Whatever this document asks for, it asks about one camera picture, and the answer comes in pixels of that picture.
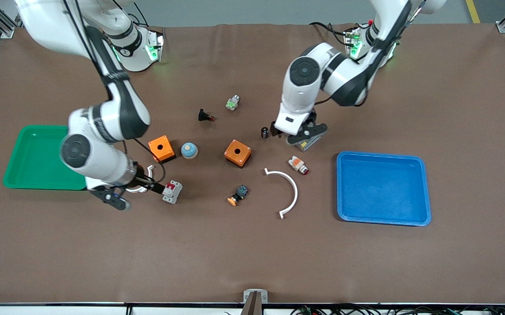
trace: yellow tape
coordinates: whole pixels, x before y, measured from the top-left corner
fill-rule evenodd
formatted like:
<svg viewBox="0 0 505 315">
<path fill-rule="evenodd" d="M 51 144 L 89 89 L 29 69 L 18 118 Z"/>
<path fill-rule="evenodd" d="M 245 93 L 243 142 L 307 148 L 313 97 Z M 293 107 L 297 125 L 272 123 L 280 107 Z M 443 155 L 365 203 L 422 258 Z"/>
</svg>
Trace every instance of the yellow tape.
<svg viewBox="0 0 505 315">
<path fill-rule="evenodd" d="M 480 17 L 478 16 L 478 11 L 476 11 L 476 6 L 474 6 L 474 0 L 466 0 L 466 5 L 468 6 L 468 11 L 470 11 L 472 22 L 480 23 Z"/>
</svg>

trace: floor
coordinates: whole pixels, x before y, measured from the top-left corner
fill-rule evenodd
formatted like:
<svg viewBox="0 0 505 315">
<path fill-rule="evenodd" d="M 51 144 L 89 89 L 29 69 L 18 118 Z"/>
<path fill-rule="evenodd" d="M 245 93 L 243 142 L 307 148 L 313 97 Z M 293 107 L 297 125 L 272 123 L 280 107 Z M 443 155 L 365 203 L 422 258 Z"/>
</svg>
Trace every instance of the floor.
<svg viewBox="0 0 505 315">
<path fill-rule="evenodd" d="M 467 2 L 448 0 L 436 14 L 420 15 L 416 23 L 471 23 Z M 365 22 L 374 17 L 369 1 L 358 0 L 139 0 L 138 5 L 151 25 L 212 26 L 217 24 L 308 24 L 313 21 Z M 474 0 L 482 22 L 495 22 L 505 14 L 505 0 Z M 14 17 L 12 0 L 0 7 Z M 126 11 L 139 16 L 135 6 Z"/>
</svg>

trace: table surface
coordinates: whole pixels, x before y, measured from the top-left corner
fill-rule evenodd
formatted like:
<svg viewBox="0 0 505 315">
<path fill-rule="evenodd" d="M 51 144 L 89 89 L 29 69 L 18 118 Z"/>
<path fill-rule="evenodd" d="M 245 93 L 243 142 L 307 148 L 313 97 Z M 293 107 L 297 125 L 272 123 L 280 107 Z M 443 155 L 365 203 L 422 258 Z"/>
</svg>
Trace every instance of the table surface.
<svg viewBox="0 0 505 315">
<path fill-rule="evenodd" d="M 166 163 L 184 185 L 176 205 L 128 195 L 120 212 L 88 192 L 2 185 L 17 134 L 66 124 L 106 93 L 92 65 L 38 46 L 23 29 L 0 45 L 0 302 L 239 301 L 250 287 L 274 302 L 505 303 L 505 34 L 491 24 L 418 24 L 402 38 L 360 108 L 317 106 L 326 136 L 306 153 L 262 141 L 282 78 L 313 26 L 169 28 L 161 64 L 132 73 L 152 125 L 194 160 Z M 241 102 L 225 108 L 232 95 Z M 204 108 L 219 119 L 198 122 Z M 232 139 L 252 148 L 244 169 L 224 160 Z M 152 163 L 130 141 L 129 155 Z M 427 227 L 347 223 L 336 214 L 341 151 L 416 155 L 426 163 Z M 299 155 L 311 169 L 292 171 Z M 290 174 L 292 188 L 263 169 Z M 240 184 L 238 207 L 226 198 Z"/>
</svg>

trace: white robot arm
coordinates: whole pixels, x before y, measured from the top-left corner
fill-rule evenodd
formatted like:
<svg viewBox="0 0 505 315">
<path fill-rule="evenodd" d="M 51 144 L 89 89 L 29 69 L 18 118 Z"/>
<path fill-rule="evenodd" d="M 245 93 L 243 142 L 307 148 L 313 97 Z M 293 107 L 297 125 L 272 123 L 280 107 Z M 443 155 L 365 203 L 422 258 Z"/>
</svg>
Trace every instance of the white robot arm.
<svg viewBox="0 0 505 315">
<path fill-rule="evenodd" d="M 426 12 L 435 12 L 445 1 L 428 0 L 425 5 L 430 4 L 430 7 Z M 376 72 L 388 60 L 390 51 L 414 16 L 410 0 L 370 2 L 376 10 L 376 22 L 370 26 L 377 32 L 372 34 L 370 46 L 362 56 L 363 62 L 344 55 L 326 42 L 307 48 L 293 60 L 286 72 L 282 102 L 278 117 L 272 123 L 272 135 L 289 134 L 288 144 L 296 145 L 326 133 L 325 124 L 315 124 L 313 108 L 319 89 L 340 106 L 363 104 Z"/>
<path fill-rule="evenodd" d="M 108 0 L 16 0 L 25 28 L 42 46 L 66 54 L 84 56 L 95 64 L 107 90 L 109 100 L 77 109 L 70 114 L 68 135 L 64 138 L 60 158 L 72 170 L 86 177 L 87 188 L 103 193 L 93 193 L 117 209 L 126 210 L 129 203 L 110 193 L 115 187 L 146 186 L 157 193 L 163 193 L 164 186 L 146 178 L 143 168 L 132 161 L 124 152 L 114 148 L 115 142 L 141 137 L 149 127 L 150 116 L 146 106 L 138 97 L 130 78 L 122 69 L 106 38 L 101 32 L 87 26 L 83 19 L 84 8 L 101 7 Z M 105 32 L 134 34 L 140 31 L 128 22 L 129 17 L 122 10 L 113 9 L 98 16 L 116 14 L 119 24 L 104 27 Z M 134 50 L 137 60 L 139 52 Z M 149 66 L 148 61 L 139 62 L 140 67 Z"/>
</svg>

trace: orange cube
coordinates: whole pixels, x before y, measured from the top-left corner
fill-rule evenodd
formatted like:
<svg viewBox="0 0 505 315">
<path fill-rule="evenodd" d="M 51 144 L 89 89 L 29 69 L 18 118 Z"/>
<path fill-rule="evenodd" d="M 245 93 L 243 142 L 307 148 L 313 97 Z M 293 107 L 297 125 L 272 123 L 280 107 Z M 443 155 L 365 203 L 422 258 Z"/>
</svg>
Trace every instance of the orange cube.
<svg viewBox="0 0 505 315">
<path fill-rule="evenodd" d="M 252 150 L 250 147 L 237 140 L 233 140 L 227 150 L 225 150 L 225 158 L 236 166 L 243 168 L 251 153 Z"/>
<path fill-rule="evenodd" d="M 153 141 L 149 141 L 148 145 L 149 150 L 151 150 L 159 159 L 157 160 L 154 157 L 157 162 L 165 163 L 177 157 L 167 136 L 162 136 Z"/>
</svg>

